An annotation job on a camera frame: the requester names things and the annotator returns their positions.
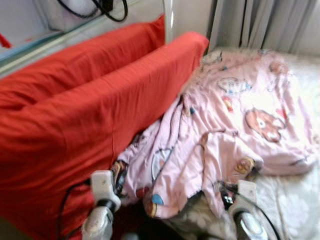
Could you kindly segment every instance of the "electric cord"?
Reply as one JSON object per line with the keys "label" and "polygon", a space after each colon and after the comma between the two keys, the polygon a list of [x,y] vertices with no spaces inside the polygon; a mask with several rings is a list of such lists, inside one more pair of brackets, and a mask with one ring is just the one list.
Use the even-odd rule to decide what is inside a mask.
{"label": "electric cord", "polygon": [[263,216],[266,218],[266,220],[268,221],[268,223],[270,224],[270,226],[271,226],[271,228],[272,228],[272,230],[273,230],[273,232],[274,232],[274,234],[275,234],[275,236],[276,236],[276,239],[277,239],[277,240],[281,240],[280,235],[279,235],[276,227],[274,226],[274,224],[272,223],[272,221],[270,220],[270,218],[267,216],[267,214],[265,213],[265,211],[262,210],[261,207],[259,207],[255,202],[251,201],[251,200],[248,199],[247,197],[245,197],[245,196],[243,196],[242,194],[238,193],[238,191],[236,191],[234,187],[228,187],[225,183],[223,183],[222,186],[223,186],[226,190],[228,190],[228,191],[230,191],[230,192],[238,195],[239,197],[243,198],[246,202],[248,202],[249,204],[251,204],[251,205],[253,205],[255,208],[257,208],[257,209],[263,214]]}
{"label": "electric cord", "polygon": [[81,182],[78,182],[72,186],[70,186],[66,191],[65,191],[65,194],[63,196],[63,199],[60,203],[60,207],[59,207],[59,212],[58,212],[58,217],[57,217],[57,222],[56,222],[56,239],[57,240],[67,240],[69,239],[69,237],[71,235],[73,235],[77,230],[80,229],[80,227],[76,228],[75,230],[71,231],[70,233],[68,233],[66,235],[66,237],[63,236],[62,234],[62,229],[63,229],[63,224],[62,224],[62,214],[64,212],[64,209],[65,209],[65,205],[66,205],[66,202],[68,200],[68,197],[71,193],[71,191],[77,187],[80,187],[80,186],[90,186],[91,185],[91,180],[90,178],[86,179],[85,181],[81,181]]}
{"label": "electric cord", "polygon": [[65,10],[67,10],[69,13],[71,13],[71,14],[73,14],[73,15],[77,16],[78,18],[81,18],[81,19],[89,19],[89,18],[93,17],[98,12],[98,10],[100,10],[101,13],[104,14],[107,18],[109,18],[112,21],[117,22],[117,23],[123,22],[128,16],[128,3],[127,3],[127,0],[122,0],[123,8],[124,8],[124,15],[123,15],[123,17],[121,19],[117,19],[117,18],[111,16],[102,7],[100,1],[97,1],[97,0],[91,0],[94,3],[94,5],[96,6],[96,8],[92,12],[90,12],[89,14],[79,14],[79,13],[73,11],[72,9],[70,9],[70,7],[68,7],[63,2],[63,0],[57,0],[57,1]]}

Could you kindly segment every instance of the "gray curtain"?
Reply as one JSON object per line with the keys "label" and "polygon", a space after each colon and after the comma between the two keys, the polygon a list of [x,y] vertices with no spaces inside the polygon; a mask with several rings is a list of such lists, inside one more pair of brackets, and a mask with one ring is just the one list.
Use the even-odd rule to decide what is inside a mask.
{"label": "gray curtain", "polygon": [[297,53],[317,1],[214,0],[209,51],[244,47]]}

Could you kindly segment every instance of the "red pillow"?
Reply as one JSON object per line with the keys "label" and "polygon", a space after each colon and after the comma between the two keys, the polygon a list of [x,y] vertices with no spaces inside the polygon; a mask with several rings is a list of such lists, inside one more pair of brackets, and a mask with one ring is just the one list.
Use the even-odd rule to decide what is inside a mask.
{"label": "red pillow", "polygon": [[[168,109],[207,45],[185,34],[99,79],[0,115],[0,214],[34,239],[54,239],[66,189],[109,169]],[[82,225],[92,205],[88,187],[74,190],[63,233]]]}
{"label": "red pillow", "polygon": [[21,110],[117,70],[165,43],[164,16],[66,48],[0,81],[0,114]]}

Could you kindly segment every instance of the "red fabric cover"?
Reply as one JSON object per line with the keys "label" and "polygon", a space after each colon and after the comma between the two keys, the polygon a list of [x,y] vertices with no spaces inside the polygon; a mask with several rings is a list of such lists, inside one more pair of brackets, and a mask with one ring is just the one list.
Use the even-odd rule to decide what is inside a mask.
{"label": "red fabric cover", "polygon": [[21,110],[111,73],[165,44],[164,16],[66,48],[0,82],[0,114]]}
{"label": "red fabric cover", "polygon": [[[207,45],[203,36],[187,33],[121,69],[61,92],[67,77],[81,77],[79,68],[59,81],[54,78],[60,94],[1,114],[0,214],[34,239],[54,239],[66,189],[109,169],[133,136],[166,111]],[[87,61],[88,71],[97,76],[92,60]],[[62,217],[64,234],[83,223],[92,205],[88,187],[72,192]]]}

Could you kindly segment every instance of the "pink blanket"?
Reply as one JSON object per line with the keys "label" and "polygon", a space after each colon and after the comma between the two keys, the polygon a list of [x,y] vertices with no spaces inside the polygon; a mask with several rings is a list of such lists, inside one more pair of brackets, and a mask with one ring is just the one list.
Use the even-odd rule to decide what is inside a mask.
{"label": "pink blanket", "polygon": [[144,197],[151,217],[173,217],[200,191],[219,217],[224,206],[215,182],[236,182],[253,168],[301,174],[314,163],[309,116],[282,58],[226,54],[199,71],[118,157],[128,164],[123,202]]}

